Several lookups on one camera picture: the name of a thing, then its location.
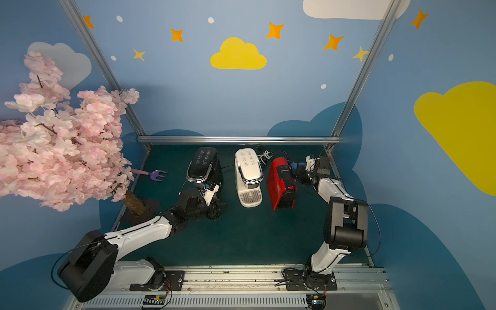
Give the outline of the red coffee machine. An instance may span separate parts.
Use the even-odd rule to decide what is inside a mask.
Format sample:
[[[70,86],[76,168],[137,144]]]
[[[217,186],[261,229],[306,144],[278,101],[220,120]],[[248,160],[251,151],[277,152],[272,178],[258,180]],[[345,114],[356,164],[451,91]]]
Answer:
[[[275,158],[272,161],[267,178],[267,189],[273,210],[294,208],[297,186],[285,158]]]

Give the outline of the blue grey cleaning cloth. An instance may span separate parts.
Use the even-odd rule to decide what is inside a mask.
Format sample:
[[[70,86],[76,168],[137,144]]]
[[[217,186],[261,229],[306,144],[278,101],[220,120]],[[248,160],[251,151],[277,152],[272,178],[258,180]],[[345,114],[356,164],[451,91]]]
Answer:
[[[291,165],[290,165],[291,170],[295,174],[298,174],[299,172],[301,172],[303,170],[305,171],[306,170],[306,167],[307,167],[306,162],[300,162],[300,163],[292,162]]]

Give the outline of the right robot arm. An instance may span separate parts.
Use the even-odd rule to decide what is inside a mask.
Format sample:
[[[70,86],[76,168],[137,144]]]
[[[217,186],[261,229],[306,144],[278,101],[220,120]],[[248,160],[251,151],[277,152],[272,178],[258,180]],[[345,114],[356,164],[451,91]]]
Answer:
[[[290,165],[292,175],[302,185],[310,185],[327,203],[323,243],[305,267],[307,275],[330,275],[347,255],[368,242],[369,205],[347,193],[342,182],[330,176],[327,157],[308,156],[305,163]]]

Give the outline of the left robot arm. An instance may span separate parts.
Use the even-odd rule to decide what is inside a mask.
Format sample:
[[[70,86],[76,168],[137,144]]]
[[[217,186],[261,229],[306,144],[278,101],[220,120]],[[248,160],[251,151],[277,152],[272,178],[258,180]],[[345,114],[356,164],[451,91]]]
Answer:
[[[165,285],[164,268],[152,258],[124,262],[123,257],[148,244],[178,234],[187,224],[206,216],[220,217],[227,207],[218,198],[220,186],[182,191],[177,204],[154,218],[120,231],[88,232],[58,270],[58,277],[79,302],[88,302],[108,288]]]

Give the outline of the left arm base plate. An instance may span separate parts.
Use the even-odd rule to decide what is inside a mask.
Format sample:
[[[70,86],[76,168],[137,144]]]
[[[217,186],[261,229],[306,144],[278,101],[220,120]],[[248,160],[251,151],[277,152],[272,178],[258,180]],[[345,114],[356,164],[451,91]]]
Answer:
[[[185,271],[164,270],[157,271],[146,284],[133,284],[130,291],[181,291],[184,283]]]

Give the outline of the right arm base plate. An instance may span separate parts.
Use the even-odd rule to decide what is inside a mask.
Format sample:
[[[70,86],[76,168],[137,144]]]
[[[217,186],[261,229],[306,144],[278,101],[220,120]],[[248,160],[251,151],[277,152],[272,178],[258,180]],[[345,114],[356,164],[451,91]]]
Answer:
[[[305,269],[287,267],[281,275],[287,291],[336,291],[338,289],[334,273],[322,275]]]

